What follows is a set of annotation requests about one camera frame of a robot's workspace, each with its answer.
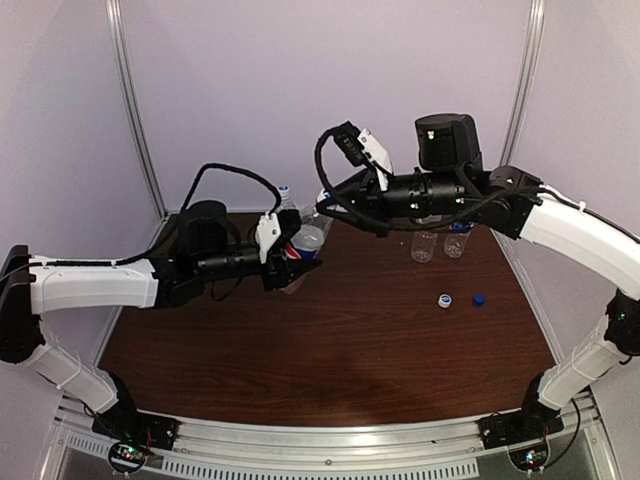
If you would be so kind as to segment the clear plastic bottle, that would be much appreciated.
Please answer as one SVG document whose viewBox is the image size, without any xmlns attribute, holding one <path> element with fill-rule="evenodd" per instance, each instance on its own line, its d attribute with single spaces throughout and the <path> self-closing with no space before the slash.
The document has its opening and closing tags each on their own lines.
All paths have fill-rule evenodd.
<svg viewBox="0 0 640 480">
<path fill-rule="evenodd" d="M 291 189 L 288 185 L 279 185 L 278 193 L 280 196 L 280 204 L 277 208 L 277 212 L 281 212 L 284 210 L 297 210 L 298 206 L 296 205 L 292 195 Z"/>
</svg>

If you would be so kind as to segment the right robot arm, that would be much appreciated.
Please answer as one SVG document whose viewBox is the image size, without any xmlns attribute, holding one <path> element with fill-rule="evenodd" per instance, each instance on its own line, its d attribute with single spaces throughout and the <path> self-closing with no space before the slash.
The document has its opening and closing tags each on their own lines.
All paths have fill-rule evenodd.
<svg viewBox="0 0 640 480">
<path fill-rule="evenodd" d="M 530 382 L 517 411 L 479 422 L 486 448 L 555 433 L 561 410 L 576 394 L 639 353 L 639 240 L 530 173 L 511 166 L 485 170 L 467 114 L 424 116 L 415 129 L 419 165 L 405 175 L 393 172 L 387 151 L 369 131 L 348 122 L 325 131 L 317 147 L 333 141 L 356 173 L 327 184 L 328 198 L 318 210 L 380 237 L 481 224 L 553 250 L 611 282 L 615 295 L 588 336 Z"/>
</svg>

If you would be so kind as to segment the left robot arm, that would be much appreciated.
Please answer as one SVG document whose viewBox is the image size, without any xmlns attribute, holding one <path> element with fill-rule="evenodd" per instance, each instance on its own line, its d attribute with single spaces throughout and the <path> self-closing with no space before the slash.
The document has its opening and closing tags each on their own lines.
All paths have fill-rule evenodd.
<svg viewBox="0 0 640 480">
<path fill-rule="evenodd" d="M 40 327 L 44 313 L 128 306 L 180 307 L 218 281 L 257 276 L 267 291 L 287 287 L 320 266 L 289 253 L 302 223 L 295 209 L 260 217 L 254 241 L 241 238 L 218 201 L 181 212 L 168 252 L 138 260 L 55 260 L 11 248 L 1 270 L 1 359 L 25 363 L 57 388 L 80 399 L 114 437 L 133 441 L 145 426 L 124 382 L 84 363 Z"/>
</svg>

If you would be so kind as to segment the blue label plastic bottle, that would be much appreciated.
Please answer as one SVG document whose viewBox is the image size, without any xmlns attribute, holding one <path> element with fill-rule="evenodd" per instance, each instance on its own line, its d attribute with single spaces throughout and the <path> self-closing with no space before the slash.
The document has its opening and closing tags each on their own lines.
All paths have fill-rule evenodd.
<svg viewBox="0 0 640 480">
<path fill-rule="evenodd" d="M 475 224 L 473 222 L 454 222 L 447 233 L 443 251 L 452 259 L 460 258 L 466 248 L 467 241 Z"/>
</svg>

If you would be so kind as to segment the white Pepsi bottle cap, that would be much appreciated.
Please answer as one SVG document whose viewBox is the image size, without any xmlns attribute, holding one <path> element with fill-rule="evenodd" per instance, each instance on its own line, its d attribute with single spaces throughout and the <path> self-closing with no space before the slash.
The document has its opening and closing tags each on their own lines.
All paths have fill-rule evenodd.
<svg viewBox="0 0 640 480">
<path fill-rule="evenodd" d="M 325 214 L 334 206 L 331 194 L 325 189 L 318 194 L 314 208 L 317 213 Z"/>
</svg>

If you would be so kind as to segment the Pepsi label plastic bottle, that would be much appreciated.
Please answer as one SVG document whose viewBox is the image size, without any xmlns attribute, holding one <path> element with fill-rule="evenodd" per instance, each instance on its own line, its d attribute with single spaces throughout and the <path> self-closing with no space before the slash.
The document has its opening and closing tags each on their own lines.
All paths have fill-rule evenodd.
<svg viewBox="0 0 640 480">
<path fill-rule="evenodd" d="M 319 213 L 315 203 L 305 207 L 300 215 L 300 230 L 292 237 L 285 251 L 291 259 L 313 259 L 326 243 L 333 219 Z"/>
</svg>

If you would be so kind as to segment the clear bottle white cap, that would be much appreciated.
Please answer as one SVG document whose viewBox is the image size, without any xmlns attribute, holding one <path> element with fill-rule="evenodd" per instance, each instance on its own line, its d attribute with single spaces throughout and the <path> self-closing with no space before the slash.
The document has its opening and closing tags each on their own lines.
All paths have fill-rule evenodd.
<svg viewBox="0 0 640 480">
<path fill-rule="evenodd" d="M 410 255 L 411 258 L 421 264 L 426 264 L 433 259 L 437 245 L 438 234 L 431 231 L 416 231 L 413 234 Z"/>
</svg>

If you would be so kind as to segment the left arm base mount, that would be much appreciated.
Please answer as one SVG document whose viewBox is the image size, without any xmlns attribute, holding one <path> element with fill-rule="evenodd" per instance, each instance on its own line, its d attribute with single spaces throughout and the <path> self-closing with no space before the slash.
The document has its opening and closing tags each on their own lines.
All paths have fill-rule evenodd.
<svg viewBox="0 0 640 480">
<path fill-rule="evenodd" d="M 116 474 L 129 478 L 148 460 L 158 457 L 158 450 L 173 448 L 179 426 L 177 419 L 140 412 L 132 401 L 119 400 L 99 413 L 83 404 L 92 420 L 92 431 L 115 440 L 107 452 L 107 462 Z"/>
</svg>

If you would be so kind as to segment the white Pocari Sweat cap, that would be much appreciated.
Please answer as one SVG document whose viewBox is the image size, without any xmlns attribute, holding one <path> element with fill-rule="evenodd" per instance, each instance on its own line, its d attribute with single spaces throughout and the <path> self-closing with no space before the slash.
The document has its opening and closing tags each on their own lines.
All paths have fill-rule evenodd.
<svg viewBox="0 0 640 480">
<path fill-rule="evenodd" d="M 441 294 L 438 298 L 438 305 L 443 308 L 449 308 L 452 305 L 452 297 L 449 294 Z"/>
</svg>

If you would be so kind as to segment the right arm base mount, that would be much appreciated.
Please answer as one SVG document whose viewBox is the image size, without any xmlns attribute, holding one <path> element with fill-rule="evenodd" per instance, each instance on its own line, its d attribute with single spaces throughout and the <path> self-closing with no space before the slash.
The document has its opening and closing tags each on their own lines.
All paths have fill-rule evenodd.
<svg viewBox="0 0 640 480">
<path fill-rule="evenodd" d="M 511 465 L 518 471 L 533 474 L 551 464 L 549 436 L 564 429 L 556 417 L 541 423 L 529 421 L 521 410 L 494 412 L 476 422 L 485 450 L 505 447 Z"/>
</svg>

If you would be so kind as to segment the blue bottle cap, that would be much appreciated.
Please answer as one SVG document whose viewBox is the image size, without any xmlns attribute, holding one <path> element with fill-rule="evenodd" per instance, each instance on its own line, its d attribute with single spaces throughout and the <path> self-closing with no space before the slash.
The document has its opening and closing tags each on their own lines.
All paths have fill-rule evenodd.
<svg viewBox="0 0 640 480">
<path fill-rule="evenodd" d="M 472 297 L 472 303 L 474 306 L 481 307 L 486 303 L 486 297 L 483 294 L 476 293 Z"/>
</svg>

